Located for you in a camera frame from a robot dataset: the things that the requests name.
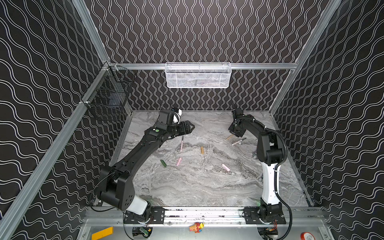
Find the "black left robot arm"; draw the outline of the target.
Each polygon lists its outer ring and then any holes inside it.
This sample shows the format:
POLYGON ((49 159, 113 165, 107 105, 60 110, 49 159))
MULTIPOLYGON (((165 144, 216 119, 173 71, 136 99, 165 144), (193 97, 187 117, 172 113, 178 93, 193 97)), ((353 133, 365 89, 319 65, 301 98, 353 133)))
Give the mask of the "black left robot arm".
POLYGON ((139 143, 119 162, 102 168, 94 193, 97 198, 123 212, 150 218, 150 203, 136 195, 134 177, 144 162, 168 140, 193 132, 195 125, 183 121, 176 125, 161 125, 147 129, 139 143))

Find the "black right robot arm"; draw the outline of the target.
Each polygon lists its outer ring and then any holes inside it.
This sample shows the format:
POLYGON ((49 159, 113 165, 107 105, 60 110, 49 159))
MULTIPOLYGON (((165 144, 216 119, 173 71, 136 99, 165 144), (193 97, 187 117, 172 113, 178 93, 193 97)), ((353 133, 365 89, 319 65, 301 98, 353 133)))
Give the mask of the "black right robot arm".
POLYGON ((257 138, 256 157, 263 171, 263 193, 257 216, 265 224, 285 224, 285 203, 279 194, 279 175, 288 158, 288 148, 280 132, 266 127, 252 115, 244 114, 241 109, 232 110, 232 115, 233 122, 229 127, 232 135, 240 138, 248 131, 257 138))

